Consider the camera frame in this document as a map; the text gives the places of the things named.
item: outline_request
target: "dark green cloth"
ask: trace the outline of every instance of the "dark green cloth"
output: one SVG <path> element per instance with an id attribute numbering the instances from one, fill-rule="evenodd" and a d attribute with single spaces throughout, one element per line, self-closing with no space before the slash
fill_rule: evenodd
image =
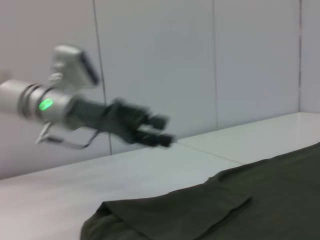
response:
<path id="1" fill-rule="evenodd" d="M 320 240 L 320 143 L 201 185 L 104 202 L 82 240 Z"/>

